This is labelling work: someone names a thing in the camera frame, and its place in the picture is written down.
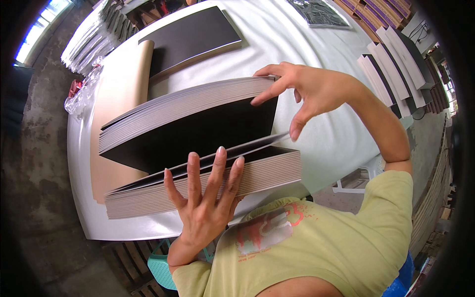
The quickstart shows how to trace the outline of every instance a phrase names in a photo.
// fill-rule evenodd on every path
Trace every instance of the fingernail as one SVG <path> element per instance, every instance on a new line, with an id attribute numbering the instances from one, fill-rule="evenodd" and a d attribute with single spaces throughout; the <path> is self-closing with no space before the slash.
<path id="1" fill-rule="evenodd" d="M 193 165 L 193 164 L 195 163 L 194 161 L 195 161 L 195 157 L 196 157 L 197 155 L 198 155 L 198 154 L 195 153 L 195 152 L 191 152 L 191 153 L 188 154 L 188 163 L 189 163 L 190 165 Z"/>
<path id="2" fill-rule="evenodd" d="M 222 155 L 224 155 L 225 152 L 226 152 L 226 149 L 224 148 L 224 146 L 220 146 L 218 150 L 216 151 L 216 156 L 221 157 Z"/>
<path id="3" fill-rule="evenodd" d="M 240 156 L 240 157 L 236 160 L 236 166 L 238 166 L 238 167 L 243 167 L 243 166 L 244 166 L 244 157 L 243 157 L 243 156 Z"/>
<path id="4" fill-rule="evenodd" d="M 290 138 L 292 139 L 292 141 L 296 141 L 299 134 L 300 134 L 300 132 L 298 130 L 290 131 Z"/>

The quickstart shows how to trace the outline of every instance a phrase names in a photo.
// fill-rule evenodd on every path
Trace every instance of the red object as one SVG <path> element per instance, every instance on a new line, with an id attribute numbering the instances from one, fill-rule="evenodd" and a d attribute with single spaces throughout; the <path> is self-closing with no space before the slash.
<path id="1" fill-rule="evenodd" d="M 160 1 L 160 9 L 163 11 L 164 14 L 168 13 L 167 4 L 165 3 L 165 0 Z"/>
<path id="2" fill-rule="evenodd" d="M 71 87 L 69 89 L 69 94 L 68 94 L 68 97 L 74 97 L 74 95 L 76 95 L 76 93 L 79 91 L 80 88 L 82 88 L 83 86 L 83 82 L 80 81 L 80 80 L 73 80 L 73 82 L 71 83 Z"/>

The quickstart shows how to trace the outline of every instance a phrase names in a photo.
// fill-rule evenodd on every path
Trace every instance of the tan paper sheet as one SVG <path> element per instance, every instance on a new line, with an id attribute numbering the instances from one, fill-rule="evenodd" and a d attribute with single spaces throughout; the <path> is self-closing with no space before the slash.
<path id="1" fill-rule="evenodd" d="M 141 42 L 123 63 L 105 65 L 97 92 L 91 127 L 91 184 L 97 203 L 104 193 L 147 175 L 140 170 L 99 156 L 101 126 L 147 101 L 154 43 Z"/>

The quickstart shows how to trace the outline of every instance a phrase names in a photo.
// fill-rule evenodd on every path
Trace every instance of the stack of white boards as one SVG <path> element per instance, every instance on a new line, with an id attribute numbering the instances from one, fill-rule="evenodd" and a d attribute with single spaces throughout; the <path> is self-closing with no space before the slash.
<path id="1" fill-rule="evenodd" d="M 178 185 L 186 188 L 187 156 L 197 152 L 206 156 L 200 161 L 206 184 L 221 145 L 229 162 L 245 155 L 239 195 L 299 181 L 300 153 L 270 146 L 288 136 L 271 135 L 278 98 L 257 107 L 250 104 L 276 80 L 242 77 L 191 87 L 148 101 L 106 123 L 99 135 L 99 155 L 150 174 L 106 193 L 108 217 L 174 210 L 163 186 L 163 170 L 171 168 L 177 189 Z"/>
<path id="2" fill-rule="evenodd" d="M 375 95 L 399 117 L 413 114 L 432 101 L 430 71 L 416 45 L 392 27 L 380 27 L 382 43 L 368 45 L 370 55 L 358 58 Z"/>
<path id="3" fill-rule="evenodd" d="M 112 0 L 102 1 L 76 29 L 61 55 L 71 71 L 87 76 L 93 62 L 138 32 Z"/>

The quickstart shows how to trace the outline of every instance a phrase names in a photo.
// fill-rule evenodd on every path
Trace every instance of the white tablecloth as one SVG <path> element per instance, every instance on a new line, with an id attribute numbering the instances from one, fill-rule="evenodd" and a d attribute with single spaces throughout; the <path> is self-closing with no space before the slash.
<path id="1" fill-rule="evenodd" d="M 356 63 L 371 42 L 364 31 L 332 1 L 346 17 L 352 29 L 311 29 L 285 0 L 208 0 L 179 10 L 151 24 L 114 50 L 107 63 L 120 63 L 137 41 L 150 32 L 183 16 L 218 5 L 232 19 L 243 37 L 243 48 L 207 59 L 173 74 L 151 86 L 149 98 L 216 80 L 251 76 L 259 68 L 287 61 L 322 67 L 355 76 L 370 89 L 369 81 Z M 280 95 L 274 119 L 276 133 L 288 130 L 290 121 L 301 104 L 296 104 L 292 90 Z M 89 164 L 90 111 L 79 122 L 68 121 L 68 164 L 76 208 L 89 239 L 142 240 L 178 236 L 182 224 L 176 211 L 147 217 L 108 220 L 105 206 L 92 197 Z M 412 118 L 403 119 L 407 128 Z M 349 174 L 376 156 L 379 151 L 367 129 L 346 104 L 306 125 L 297 142 L 283 146 L 298 149 L 302 154 L 302 183 L 314 193 Z M 304 188 L 294 189 L 302 195 Z M 272 191 L 247 196 L 238 206 L 236 222 L 245 213 L 263 203 Z"/>

